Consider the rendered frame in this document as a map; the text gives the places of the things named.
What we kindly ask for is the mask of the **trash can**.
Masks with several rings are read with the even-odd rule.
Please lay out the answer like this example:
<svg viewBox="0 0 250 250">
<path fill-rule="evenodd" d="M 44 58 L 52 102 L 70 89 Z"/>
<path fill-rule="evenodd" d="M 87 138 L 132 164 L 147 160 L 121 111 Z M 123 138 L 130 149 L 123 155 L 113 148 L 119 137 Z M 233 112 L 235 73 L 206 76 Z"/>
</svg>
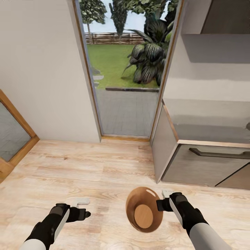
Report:
<svg viewBox="0 0 250 250">
<path fill-rule="evenodd" d="M 130 192 L 126 199 L 125 211 L 130 224 L 141 233 L 156 231 L 162 221 L 164 212 L 158 211 L 158 194 L 152 189 L 140 186 Z"/>
</svg>

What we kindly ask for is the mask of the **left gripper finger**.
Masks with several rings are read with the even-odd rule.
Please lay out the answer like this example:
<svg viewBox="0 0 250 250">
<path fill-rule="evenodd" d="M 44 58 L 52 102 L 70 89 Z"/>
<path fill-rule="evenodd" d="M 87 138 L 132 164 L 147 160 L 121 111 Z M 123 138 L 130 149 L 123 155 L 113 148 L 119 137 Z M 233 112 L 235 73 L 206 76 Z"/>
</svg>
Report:
<svg viewBox="0 0 250 250">
<path fill-rule="evenodd" d="M 91 213 L 90 213 L 89 211 L 86 211 L 86 212 L 85 212 L 85 218 L 88 218 L 90 215 L 91 215 Z M 85 219 L 85 218 L 84 218 L 84 219 Z"/>
</svg>

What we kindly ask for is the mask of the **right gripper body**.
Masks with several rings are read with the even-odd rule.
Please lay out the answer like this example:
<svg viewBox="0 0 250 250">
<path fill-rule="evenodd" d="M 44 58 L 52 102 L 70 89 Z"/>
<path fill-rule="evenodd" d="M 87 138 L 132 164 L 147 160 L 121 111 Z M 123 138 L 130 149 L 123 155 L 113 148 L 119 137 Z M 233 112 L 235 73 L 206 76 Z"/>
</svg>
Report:
<svg viewBox="0 0 250 250">
<path fill-rule="evenodd" d="M 161 199 L 161 200 L 157 200 L 157 207 L 158 207 L 158 211 L 167 211 L 167 212 L 171 212 L 171 210 L 167 207 L 167 198 L 165 199 Z"/>
</svg>

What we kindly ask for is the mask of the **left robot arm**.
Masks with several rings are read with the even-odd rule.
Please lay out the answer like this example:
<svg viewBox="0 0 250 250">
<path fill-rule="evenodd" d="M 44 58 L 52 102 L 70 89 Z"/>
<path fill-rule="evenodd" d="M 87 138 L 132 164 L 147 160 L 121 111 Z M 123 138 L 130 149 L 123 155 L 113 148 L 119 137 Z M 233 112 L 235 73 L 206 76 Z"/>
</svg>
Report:
<svg viewBox="0 0 250 250">
<path fill-rule="evenodd" d="M 65 222 L 82 221 L 91 213 L 79 205 L 89 205 L 87 198 L 75 198 L 72 207 L 66 203 L 56 203 L 42 222 L 38 222 L 32 229 L 30 236 L 17 250 L 49 250 L 58 237 Z"/>
</svg>

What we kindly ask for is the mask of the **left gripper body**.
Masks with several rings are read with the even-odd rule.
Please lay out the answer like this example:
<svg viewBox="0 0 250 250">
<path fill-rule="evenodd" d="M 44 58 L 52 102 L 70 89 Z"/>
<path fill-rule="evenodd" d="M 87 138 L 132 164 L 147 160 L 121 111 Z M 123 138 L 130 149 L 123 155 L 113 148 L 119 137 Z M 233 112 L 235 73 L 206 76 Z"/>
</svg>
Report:
<svg viewBox="0 0 250 250">
<path fill-rule="evenodd" d="M 75 222 L 75 221 L 82 221 L 82 220 L 84 220 L 84 218 L 85 218 L 85 212 L 86 212 L 85 208 L 78 209 L 78 208 L 73 207 L 73 210 L 74 210 L 74 215 L 73 215 L 72 220 L 69 221 L 69 223 Z"/>
</svg>

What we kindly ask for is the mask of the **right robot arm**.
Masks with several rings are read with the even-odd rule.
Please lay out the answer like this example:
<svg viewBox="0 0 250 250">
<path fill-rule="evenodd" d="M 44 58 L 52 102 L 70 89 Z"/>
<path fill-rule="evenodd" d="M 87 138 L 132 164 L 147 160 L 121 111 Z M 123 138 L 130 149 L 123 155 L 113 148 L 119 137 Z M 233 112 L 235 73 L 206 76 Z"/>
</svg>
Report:
<svg viewBox="0 0 250 250">
<path fill-rule="evenodd" d="M 181 192 L 162 190 L 163 199 L 157 200 L 158 211 L 173 211 L 186 229 L 195 250 L 233 250 L 204 220 Z"/>
</svg>

